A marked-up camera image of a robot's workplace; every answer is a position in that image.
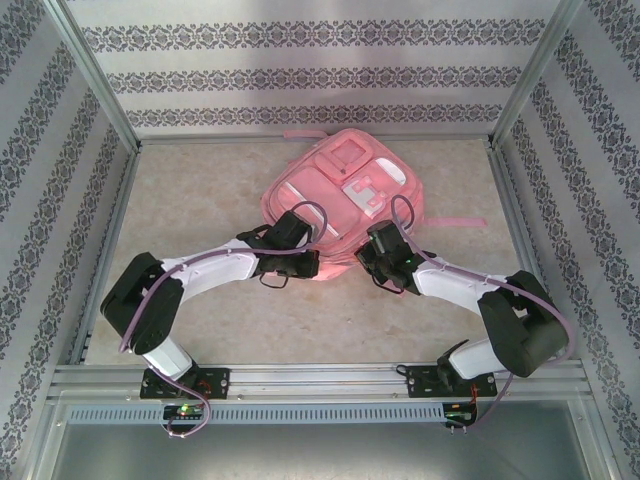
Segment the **aluminium frame side rail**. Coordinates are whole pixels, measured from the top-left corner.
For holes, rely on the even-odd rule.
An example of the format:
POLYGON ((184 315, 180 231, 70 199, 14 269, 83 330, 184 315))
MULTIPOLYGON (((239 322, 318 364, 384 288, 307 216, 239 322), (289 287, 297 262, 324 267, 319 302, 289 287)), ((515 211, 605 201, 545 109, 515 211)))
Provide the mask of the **aluminium frame side rail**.
POLYGON ((528 235, 525 219, 508 175, 503 156, 500 151, 491 145, 487 146, 486 152, 519 265, 522 270, 526 270, 534 275, 542 286, 544 286, 543 276, 535 258, 534 248, 528 235))
POLYGON ((106 230, 101 240, 89 291, 83 302, 78 324, 64 351, 61 360, 63 365, 78 365, 84 362, 86 345, 98 316, 102 293, 108 280, 141 153, 142 148, 139 147, 131 154, 120 177, 117 195, 114 198, 106 230))

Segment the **grey metal panel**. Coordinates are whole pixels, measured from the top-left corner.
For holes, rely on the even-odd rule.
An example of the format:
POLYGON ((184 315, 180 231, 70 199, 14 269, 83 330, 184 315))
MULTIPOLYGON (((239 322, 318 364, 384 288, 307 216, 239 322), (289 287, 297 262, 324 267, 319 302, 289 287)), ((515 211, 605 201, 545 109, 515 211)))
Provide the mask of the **grey metal panel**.
POLYGON ((622 480, 569 415, 507 414, 476 432, 437 424, 157 426, 64 424, 32 480, 622 480))

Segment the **aluminium frame post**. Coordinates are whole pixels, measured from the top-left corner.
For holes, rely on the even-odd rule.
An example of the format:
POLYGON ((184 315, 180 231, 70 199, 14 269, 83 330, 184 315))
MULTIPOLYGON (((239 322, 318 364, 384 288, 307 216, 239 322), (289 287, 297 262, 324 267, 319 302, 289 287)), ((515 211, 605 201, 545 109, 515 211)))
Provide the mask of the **aluminium frame post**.
POLYGON ((583 1, 559 0, 492 133, 489 135, 489 145, 492 149, 500 146, 509 134, 518 115, 527 103, 529 95, 544 73, 555 49, 581 8, 583 1))
POLYGON ((66 1, 41 1, 127 150, 138 152, 140 140, 66 1))

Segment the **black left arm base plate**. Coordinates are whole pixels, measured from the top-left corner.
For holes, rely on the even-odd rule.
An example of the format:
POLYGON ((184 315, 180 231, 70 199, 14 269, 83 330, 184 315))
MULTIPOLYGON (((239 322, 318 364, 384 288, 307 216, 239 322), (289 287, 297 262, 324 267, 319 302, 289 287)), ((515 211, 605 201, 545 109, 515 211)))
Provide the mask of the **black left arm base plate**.
MULTIPOLYGON (((224 400, 227 398, 231 370, 228 368, 210 368, 193 366, 177 383, 200 393, 207 399, 224 400)), ((141 387, 141 399, 195 399, 190 393, 161 379, 151 368, 144 371, 141 387)))

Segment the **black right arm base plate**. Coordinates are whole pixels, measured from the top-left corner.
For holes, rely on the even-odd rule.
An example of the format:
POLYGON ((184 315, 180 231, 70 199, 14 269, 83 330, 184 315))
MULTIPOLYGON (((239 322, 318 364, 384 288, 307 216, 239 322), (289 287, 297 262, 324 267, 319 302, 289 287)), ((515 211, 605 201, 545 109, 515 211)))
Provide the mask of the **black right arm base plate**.
POLYGON ((492 373, 463 379, 451 367, 444 365, 403 365, 396 373, 405 379, 410 398, 492 398, 498 389, 492 373))

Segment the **pink backpack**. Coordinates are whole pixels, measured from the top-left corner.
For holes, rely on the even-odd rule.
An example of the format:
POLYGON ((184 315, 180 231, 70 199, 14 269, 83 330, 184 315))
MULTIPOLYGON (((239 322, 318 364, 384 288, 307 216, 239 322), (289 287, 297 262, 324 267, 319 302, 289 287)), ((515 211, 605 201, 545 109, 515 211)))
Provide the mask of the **pink backpack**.
POLYGON ((397 214, 409 233, 423 224, 471 228, 487 225, 482 217, 427 217, 422 181, 392 150, 364 131, 349 128, 329 136, 322 131, 293 130, 287 134, 310 134, 320 140, 289 163, 262 196, 261 209, 266 221, 275 222, 303 201, 313 201, 324 208, 328 226, 316 246, 320 252, 316 281, 330 280, 358 265, 355 252, 368 241, 367 229, 392 218, 391 199, 396 195, 411 203, 396 204, 397 214), (345 184, 365 175, 388 195, 385 208, 374 218, 367 217, 342 192, 345 184))

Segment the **aluminium mounting rail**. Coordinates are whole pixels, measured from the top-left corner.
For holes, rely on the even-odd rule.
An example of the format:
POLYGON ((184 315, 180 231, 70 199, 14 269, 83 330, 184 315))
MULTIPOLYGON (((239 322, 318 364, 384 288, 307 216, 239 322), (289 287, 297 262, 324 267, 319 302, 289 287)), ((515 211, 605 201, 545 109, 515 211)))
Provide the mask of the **aluminium mounting rail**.
MULTIPOLYGON (((272 364, 231 365, 226 387, 231 401, 321 402, 400 400, 408 384, 392 364, 272 364)), ((48 401, 116 402, 139 398, 144 368, 140 365, 78 365, 55 369, 48 401)), ((579 360, 542 367, 506 388, 515 400, 573 400, 590 398, 592 388, 579 360)))

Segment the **aluminium frame cross rail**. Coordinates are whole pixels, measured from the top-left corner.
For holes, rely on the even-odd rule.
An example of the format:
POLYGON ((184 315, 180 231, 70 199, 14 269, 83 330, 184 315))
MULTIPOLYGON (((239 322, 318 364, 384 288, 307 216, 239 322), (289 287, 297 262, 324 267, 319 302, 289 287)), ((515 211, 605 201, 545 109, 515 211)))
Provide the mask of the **aluminium frame cross rail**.
MULTIPOLYGON (((485 145, 490 145, 492 137, 487 134, 382 134, 375 135, 381 142, 389 141, 466 141, 481 140, 485 145)), ((279 135, 164 135, 142 138, 140 145, 165 146, 165 145, 212 145, 212 144, 244 144, 244 143, 281 143, 302 142, 315 143, 320 137, 296 136, 295 134, 279 135)))

